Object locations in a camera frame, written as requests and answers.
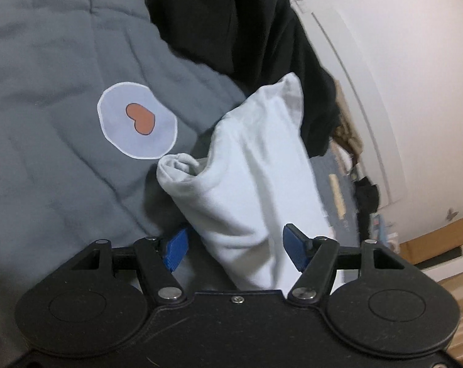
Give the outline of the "black clothes pile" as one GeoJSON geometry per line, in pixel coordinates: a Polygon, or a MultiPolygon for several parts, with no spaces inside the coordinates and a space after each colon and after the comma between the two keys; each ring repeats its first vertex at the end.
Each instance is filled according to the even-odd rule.
{"type": "Polygon", "coordinates": [[[334,79],[320,64],[290,0],[145,0],[175,51],[230,77],[247,95],[293,72],[304,95],[300,134],[324,155],[340,122],[334,79]]]}

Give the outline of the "folded brown blanket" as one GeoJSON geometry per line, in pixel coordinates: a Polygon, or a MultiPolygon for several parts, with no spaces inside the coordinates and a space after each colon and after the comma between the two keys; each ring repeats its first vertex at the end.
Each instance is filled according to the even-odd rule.
{"type": "Polygon", "coordinates": [[[360,156],[363,151],[363,142],[358,129],[354,124],[354,120],[348,108],[347,100],[340,82],[338,80],[334,80],[334,85],[336,93],[335,103],[337,108],[340,110],[340,122],[334,128],[333,140],[349,154],[352,166],[356,166],[360,161],[360,156]]]}

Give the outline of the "grey quilted bedspread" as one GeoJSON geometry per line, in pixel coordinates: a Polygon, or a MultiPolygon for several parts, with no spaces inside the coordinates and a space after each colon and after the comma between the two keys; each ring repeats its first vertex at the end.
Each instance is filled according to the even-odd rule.
{"type": "Polygon", "coordinates": [[[28,289],[95,240],[186,222],[156,162],[103,134],[97,102],[119,82],[149,87],[176,115],[173,151],[196,156],[248,96],[169,48],[144,0],[0,0],[0,367],[27,351],[13,313],[28,289]]]}

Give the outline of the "white t-shirt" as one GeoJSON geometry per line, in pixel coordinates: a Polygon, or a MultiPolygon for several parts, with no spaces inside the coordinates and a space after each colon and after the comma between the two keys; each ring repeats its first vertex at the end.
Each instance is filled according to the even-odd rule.
{"type": "Polygon", "coordinates": [[[334,236],[299,134],[303,111],[299,78],[287,74],[222,117],[206,157],[158,162],[158,183],[241,290],[287,293],[298,280],[285,225],[334,236]]]}

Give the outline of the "brown wooden board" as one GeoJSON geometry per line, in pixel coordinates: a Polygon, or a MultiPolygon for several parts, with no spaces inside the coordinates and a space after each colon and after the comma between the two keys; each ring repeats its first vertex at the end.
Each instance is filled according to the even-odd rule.
{"type": "Polygon", "coordinates": [[[400,255],[413,265],[463,246],[463,218],[400,244],[400,255]]]}

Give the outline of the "stack of folded clothes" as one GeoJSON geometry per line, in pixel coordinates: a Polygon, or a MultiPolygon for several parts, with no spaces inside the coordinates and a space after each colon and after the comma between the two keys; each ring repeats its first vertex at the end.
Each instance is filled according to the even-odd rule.
{"type": "Polygon", "coordinates": [[[378,212],[380,195],[377,184],[368,177],[354,182],[354,201],[357,207],[357,221],[360,242],[368,239],[377,241],[395,253],[400,253],[397,233],[390,233],[382,214],[378,212]]]}

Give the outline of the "white bed headboard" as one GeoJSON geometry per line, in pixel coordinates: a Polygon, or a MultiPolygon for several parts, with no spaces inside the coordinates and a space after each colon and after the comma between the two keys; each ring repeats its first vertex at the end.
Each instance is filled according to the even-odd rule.
{"type": "Polygon", "coordinates": [[[380,207],[407,194],[406,178],[393,128],[373,74],[340,13],[313,10],[307,0],[291,0],[325,70],[339,81],[352,121],[363,142],[362,172],[378,185],[380,207]]]}

